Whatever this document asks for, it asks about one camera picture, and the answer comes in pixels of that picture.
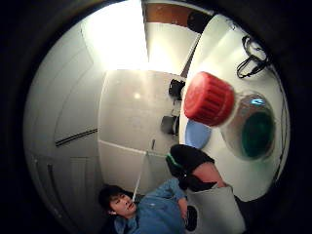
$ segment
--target hand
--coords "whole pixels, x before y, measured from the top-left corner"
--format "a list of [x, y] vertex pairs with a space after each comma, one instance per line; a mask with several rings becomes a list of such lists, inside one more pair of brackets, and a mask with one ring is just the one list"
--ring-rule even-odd
[[181, 216], [183, 219], [187, 217], [187, 201], [186, 198], [180, 198], [178, 201], [179, 210], [181, 211]]

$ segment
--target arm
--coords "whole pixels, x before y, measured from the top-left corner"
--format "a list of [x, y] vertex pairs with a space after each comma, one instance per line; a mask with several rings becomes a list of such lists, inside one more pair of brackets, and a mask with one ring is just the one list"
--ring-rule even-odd
[[177, 178], [171, 178], [160, 185], [154, 191], [146, 194], [146, 196], [155, 196], [163, 198], [174, 198], [181, 211], [181, 216], [186, 219], [187, 214], [187, 200], [185, 193], [179, 188]]
[[177, 178], [171, 178], [154, 191], [147, 193], [146, 197], [174, 198], [178, 201], [185, 197], [185, 193], [179, 188]]

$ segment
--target green lid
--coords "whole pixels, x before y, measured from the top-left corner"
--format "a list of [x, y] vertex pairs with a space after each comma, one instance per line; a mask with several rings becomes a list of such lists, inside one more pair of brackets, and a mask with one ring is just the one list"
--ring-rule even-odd
[[252, 114], [242, 130], [242, 144], [246, 156], [255, 159], [265, 154], [274, 136], [273, 117], [265, 112]]

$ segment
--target blue shirt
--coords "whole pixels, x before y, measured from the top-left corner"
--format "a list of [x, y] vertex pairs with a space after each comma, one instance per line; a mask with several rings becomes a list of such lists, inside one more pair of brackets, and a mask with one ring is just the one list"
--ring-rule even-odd
[[136, 215], [130, 219], [118, 216], [118, 234], [184, 234], [184, 220], [177, 201], [185, 197], [178, 180], [171, 178], [139, 202]]

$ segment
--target black object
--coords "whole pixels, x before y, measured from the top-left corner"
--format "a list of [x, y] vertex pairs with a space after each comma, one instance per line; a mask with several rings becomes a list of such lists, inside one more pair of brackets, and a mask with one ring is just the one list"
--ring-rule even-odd
[[169, 168], [170, 173], [174, 177], [181, 177], [185, 174], [185, 171], [182, 167], [177, 166], [173, 161], [171, 157], [166, 157], [166, 162]]
[[191, 174], [203, 163], [215, 163], [215, 160], [202, 150], [185, 144], [175, 144], [170, 149], [175, 161], [181, 164], [188, 174]]
[[177, 81], [173, 79], [170, 83], [170, 87], [168, 90], [169, 95], [178, 100], [182, 100], [181, 90], [183, 89], [184, 86], [185, 86], [184, 81]]
[[169, 135], [178, 135], [179, 116], [164, 116], [161, 123], [161, 131]]
[[195, 175], [184, 175], [178, 178], [179, 184], [178, 186], [185, 190], [189, 188], [193, 192], [205, 191], [211, 189], [216, 182], [203, 182], [201, 179], [196, 177]]
[[[240, 79], [243, 79], [245, 77], [250, 77], [252, 75], [255, 75], [256, 73], [258, 73], [259, 71], [263, 70], [264, 67], [268, 66], [270, 64], [270, 61], [268, 59], [268, 57], [265, 57], [265, 59], [260, 59], [255, 55], [252, 55], [252, 53], [250, 52], [250, 47], [251, 47], [251, 43], [254, 41], [254, 39], [250, 36], [244, 36], [242, 38], [242, 44], [244, 47], [244, 50], [246, 52], [246, 54], [248, 55], [248, 58], [245, 59], [244, 61], [242, 61], [238, 66], [237, 66], [237, 76]], [[261, 48], [255, 48], [257, 51], [263, 51]], [[247, 73], [247, 74], [243, 74], [243, 70], [244, 68], [251, 62], [254, 61], [256, 66], [252, 69], [251, 72]]]
[[197, 211], [192, 206], [187, 206], [187, 217], [185, 220], [185, 229], [187, 231], [194, 231], [197, 226]]
[[212, 19], [212, 17], [213, 16], [209, 16], [198, 11], [191, 12], [187, 19], [187, 26], [192, 31], [203, 33], [207, 23]]

